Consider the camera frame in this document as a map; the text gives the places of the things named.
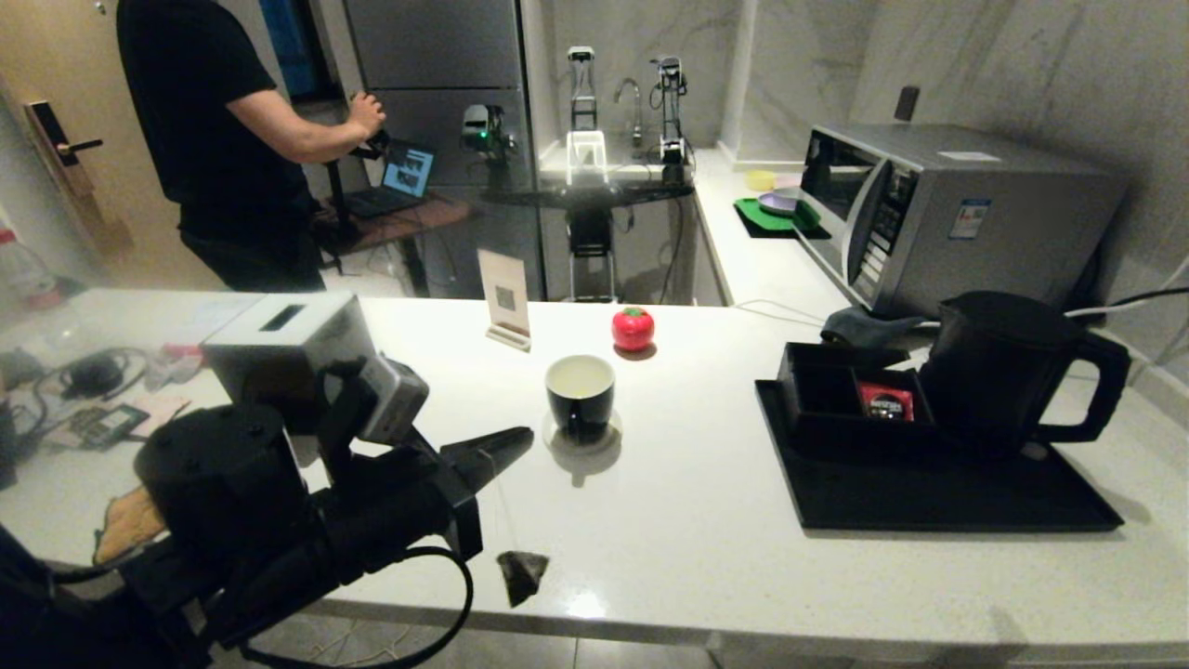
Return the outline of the person's right hand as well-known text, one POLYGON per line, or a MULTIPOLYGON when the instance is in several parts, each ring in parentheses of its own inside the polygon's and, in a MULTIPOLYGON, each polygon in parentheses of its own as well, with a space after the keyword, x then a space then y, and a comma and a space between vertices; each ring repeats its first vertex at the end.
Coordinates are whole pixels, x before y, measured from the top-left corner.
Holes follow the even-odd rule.
POLYGON ((385 113, 378 97, 360 90, 351 97, 344 126, 351 131, 351 135, 357 143, 361 143, 377 135, 384 126, 384 120, 385 113))

